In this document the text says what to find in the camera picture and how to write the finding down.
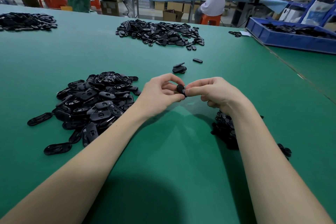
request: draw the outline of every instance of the person's right hand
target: person's right hand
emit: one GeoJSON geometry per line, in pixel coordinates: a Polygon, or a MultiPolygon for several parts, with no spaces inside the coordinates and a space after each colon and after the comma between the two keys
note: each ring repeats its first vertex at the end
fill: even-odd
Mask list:
{"type": "Polygon", "coordinates": [[[246,97],[235,86],[221,77],[197,80],[185,87],[187,97],[201,96],[208,106],[217,107],[223,113],[230,114],[234,104],[244,101],[246,97]]]}

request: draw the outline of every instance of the green work surface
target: green work surface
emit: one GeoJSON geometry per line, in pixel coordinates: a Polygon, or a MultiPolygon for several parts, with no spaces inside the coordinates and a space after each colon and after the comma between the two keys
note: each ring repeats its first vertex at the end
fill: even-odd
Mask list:
{"type": "Polygon", "coordinates": [[[336,103],[336,55],[276,47],[270,49],[336,103]]]}
{"type": "MultiPolygon", "coordinates": [[[[138,76],[134,85],[142,88],[185,62],[187,71],[179,75],[185,83],[221,76],[254,103],[336,220],[336,105],[255,39],[234,37],[228,34],[231,28],[200,25],[205,46],[197,51],[149,47],[115,35],[126,18],[0,5],[0,13],[12,11],[54,15],[58,29],[0,32],[0,216],[83,149],[78,143],[68,153],[46,156],[46,146],[67,141],[72,132],[56,118],[27,126],[29,119],[54,108],[56,93],[67,83],[113,70],[138,76]]],[[[146,122],[84,222],[255,223],[240,154],[210,133],[216,112],[192,97],[146,122]]]]}

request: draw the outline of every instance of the table leg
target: table leg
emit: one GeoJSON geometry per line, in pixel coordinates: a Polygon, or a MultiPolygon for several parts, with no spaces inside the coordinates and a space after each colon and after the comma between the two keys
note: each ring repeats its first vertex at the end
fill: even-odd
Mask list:
{"type": "Polygon", "coordinates": [[[188,17],[188,23],[193,19],[193,11],[194,11],[195,1],[191,1],[191,7],[189,10],[189,17],[188,17]]]}
{"type": "Polygon", "coordinates": [[[139,0],[136,0],[136,13],[137,13],[137,17],[139,19],[140,18],[139,17],[139,0]]]}
{"type": "Polygon", "coordinates": [[[134,0],[132,0],[132,18],[135,18],[135,6],[134,6],[134,0]]]}

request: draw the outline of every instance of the blue tray on workbench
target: blue tray on workbench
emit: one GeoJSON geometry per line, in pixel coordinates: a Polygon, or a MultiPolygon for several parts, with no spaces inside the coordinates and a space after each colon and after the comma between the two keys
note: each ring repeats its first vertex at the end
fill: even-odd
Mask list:
{"type": "Polygon", "coordinates": [[[266,20],[260,18],[250,18],[246,26],[246,29],[250,31],[252,35],[254,35],[264,45],[291,48],[311,52],[336,54],[336,39],[326,39],[313,36],[275,32],[263,26],[262,23],[272,23],[273,25],[276,26],[281,25],[296,26],[299,28],[310,26],[317,31],[323,31],[336,37],[336,33],[334,32],[328,31],[319,26],[311,26],[306,24],[275,21],[275,20],[266,20]]]}

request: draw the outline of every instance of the person's left hand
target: person's left hand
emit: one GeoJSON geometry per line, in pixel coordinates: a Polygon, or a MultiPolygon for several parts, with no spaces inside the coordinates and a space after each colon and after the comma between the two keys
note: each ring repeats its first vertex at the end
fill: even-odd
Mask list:
{"type": "Polygon", "coordinates": [[[150,118],[166,110],[172,103],[184,100],[183,94],[174,92],[177,85],[169,81],[184,86],[182,79],[171,73],[154,77],[145,84],[132,107],[137,107],[145,118],[150,118]]]}

